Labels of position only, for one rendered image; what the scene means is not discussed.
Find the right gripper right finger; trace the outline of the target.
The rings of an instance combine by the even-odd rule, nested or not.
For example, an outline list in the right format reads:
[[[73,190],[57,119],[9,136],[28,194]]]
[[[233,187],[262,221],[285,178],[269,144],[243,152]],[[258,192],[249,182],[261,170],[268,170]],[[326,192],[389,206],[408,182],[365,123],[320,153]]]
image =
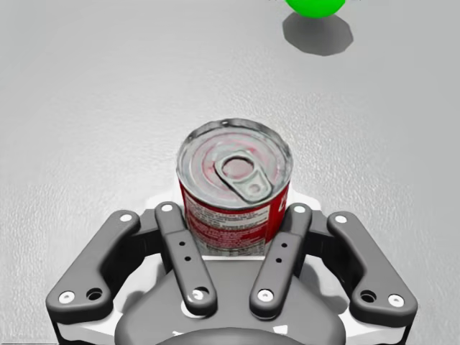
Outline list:
[[[401,328],[411,325],[418,311],[414,294],[363,223],[347,211],[324,216],[306,204],[297,212],[289,205],[254,281],[249,309],[260,318],[275,318],[299,277],[306,256],[320,258],[339,280],[358,321]]]

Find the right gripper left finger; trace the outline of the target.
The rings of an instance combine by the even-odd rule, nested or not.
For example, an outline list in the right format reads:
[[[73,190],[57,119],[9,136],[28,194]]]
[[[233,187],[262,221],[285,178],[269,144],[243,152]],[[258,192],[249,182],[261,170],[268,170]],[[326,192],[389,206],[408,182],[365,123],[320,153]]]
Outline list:
[[[142,233],[133,211],[112,213],[48,293],[51,321],[81,323],[107,317],[128,276],[151,254],[172,271],[186,308],[194,315],[217,311],[218,297],[178,204],[165,201],[151,213],[156,227]]]

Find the red and white can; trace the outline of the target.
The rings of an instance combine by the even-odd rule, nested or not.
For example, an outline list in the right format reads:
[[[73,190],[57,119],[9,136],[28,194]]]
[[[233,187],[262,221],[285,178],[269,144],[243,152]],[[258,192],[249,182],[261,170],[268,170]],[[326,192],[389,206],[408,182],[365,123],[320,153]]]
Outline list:
[[[259,256],[285,213],[293,156],[273,129],[248,119],[194,129],[177,155],[185,220],[201,251]]]

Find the green ball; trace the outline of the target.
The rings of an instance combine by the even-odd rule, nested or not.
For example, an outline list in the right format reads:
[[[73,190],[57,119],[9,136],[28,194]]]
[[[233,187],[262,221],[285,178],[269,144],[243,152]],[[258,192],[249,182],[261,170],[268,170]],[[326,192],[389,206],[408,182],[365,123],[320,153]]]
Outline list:
[[[335,14],[346,0],[285,0],[297,14],[308,18],[324,18]]]

